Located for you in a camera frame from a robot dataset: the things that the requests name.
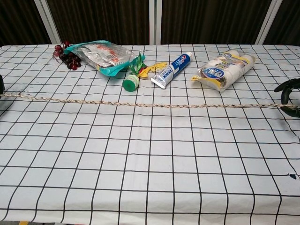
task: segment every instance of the red grapes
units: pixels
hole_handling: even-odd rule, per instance
[[[81,67],[81,59],[72,52],[64,54],[64,49],[69,46],[70,43],[68,41],[63,43],[63,47],[61,47],[61,45],[56,45],[54,47],[53,57],[59,57],[67,65],[68,69],[77,70],[78,67]]]

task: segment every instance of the clear plastic bag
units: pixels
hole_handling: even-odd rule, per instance
[[[64,50],[65,54],[69,52],[73,52],[106,76],[116,76],[137,57],[127,48],[104,40],[71,45]]]
[[[200,81],[222,92],[251,69],[254,62],[252,55],[229,49],[199,68],[192,81]]]

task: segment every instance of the grid pattern tablecloth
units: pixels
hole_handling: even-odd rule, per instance
[[[300,71],[300,47],[126,46],[146,64],[193,60],[165,89],[126,71],[104,77],[69,71],[53,45],[4,46],[8,93],[158,104],[280,103],[278,84]],[[191,77],[235,48],[256,57],[219,93]],[[299,92],[291,94],[299,104]],[[300,120],[276,108],[168,109],[81,105],[3,97],[0,101],[0,220],[72,224],[202,225],[300,222]]]

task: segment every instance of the rope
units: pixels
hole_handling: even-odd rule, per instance
[[[284,105],[284,104],[227,104],[227,105],[216,105],[216,104],[201,104],[201,105],[163,105],[163,104],[144,104],[144,103],[129,103],[129,102],[107,102],[107,101],[86,101],[77,99],[59,99],[51,97],[34,97],[30,95],[13,95],[13,94],[2,94],[0,97],[9,98],[25,98],[29,100],[42,100],[42,101],[54,101],[60,103],[78,103],[78,104],[93,104],[93,105],[125,105],[125,106],[137,106],[137,107],[159,107],[159,108],[263,108],[263,107],[291,107],[296,108],[295,105]]]

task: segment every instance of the black grid line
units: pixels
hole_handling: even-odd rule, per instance
[[[299,77],[300,72],[300,47],[295,46],[125,47],[134,53],[144,50],[147,65],[170,63],[186,51],[193,52],[195,60],[165,90],[141,79],[133,93],[122,88],[127,70],[122,76],[104,77],[83,63],[77,71],[69,71],[52,59],[54,45],[4,46],[0,49],[0,74],[8,93],[37,97],[147,104],[262,104],[280,103],[274,88]],[[254,68],[222,93],[190,81],[197,68],[229,48],[255,56]],[[291,103],[297,105],[298,93],[295,90],[291,95]],[[257,216],[269,216],[275,224],[282,217],[291,217],[297,223],[298,122],[272,108],[102,108],[2,98],[0,191],[13,192],[0,194],[8,203],[0,202],[4,212],[0,220],[22,220],[21,212],[34,212],[32,221],[41,221],[47,212],[60,213],[54,222],[73,220],[76,224],[69,213],[84,212],[86,224],[122,224],[130,218],[138,224],[151,224],[156,215],[165,215],[172,224],[182,217],[200,224],[206,215],[219,215],[219,223],[224,225],[231,223],[232,216],[227,215],[244,215],[246,224],[256,222]],[[37,141],[36,147],[23,144],[29,138]],[[49,199],[48,193],[60,197]],[[20,195],[30,196],[22,207]],[[132,203],[138,208],[128,203],[129,196],[134,196]],[[267,211],[264,204],[271,204],[274,210]],[[108,220],[106,213],[114,216]]]

